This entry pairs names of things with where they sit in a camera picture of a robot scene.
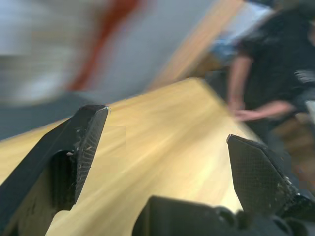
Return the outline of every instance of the hand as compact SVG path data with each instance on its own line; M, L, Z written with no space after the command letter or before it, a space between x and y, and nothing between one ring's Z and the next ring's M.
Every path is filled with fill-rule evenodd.
M258 111L236 111L235 117L238 121L250 121L262 119L262 114Z
M241 99L231 99L228 102L229 111L235 115L237 111L241 111L245 109L245 104Z

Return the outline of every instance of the forearm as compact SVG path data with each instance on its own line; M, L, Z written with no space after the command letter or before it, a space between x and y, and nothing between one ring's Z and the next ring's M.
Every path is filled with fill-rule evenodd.
M261 118L280 116L294 110L294 106L285 101L274 101L256 109Z
M232 64L229 82L228 99L240 99L244 95L245 82L252 66L252 59L247 56L237 56Z

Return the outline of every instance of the wooden table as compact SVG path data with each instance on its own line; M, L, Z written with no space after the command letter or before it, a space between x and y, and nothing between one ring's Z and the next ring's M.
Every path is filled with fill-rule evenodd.
M56 125L0 143L0 183ZM129 236L152 194L240 209L229 133L250 136L198 79L113 104L79 201L47 236Z

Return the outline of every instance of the person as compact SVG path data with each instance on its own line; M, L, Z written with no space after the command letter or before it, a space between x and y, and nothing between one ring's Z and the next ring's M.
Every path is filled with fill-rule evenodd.
M275 13L237 43L237 52L229 110L268 143L270 118L304 112L303 101L315 93L315 6Z

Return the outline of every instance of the black shirt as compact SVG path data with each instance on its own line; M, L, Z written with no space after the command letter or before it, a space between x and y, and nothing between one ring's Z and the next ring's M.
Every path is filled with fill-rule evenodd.
M283 11L238 43L239 52L253 59L244 94L250 109L275 100L297 106L295 101L315 88L311 27L302 11Z

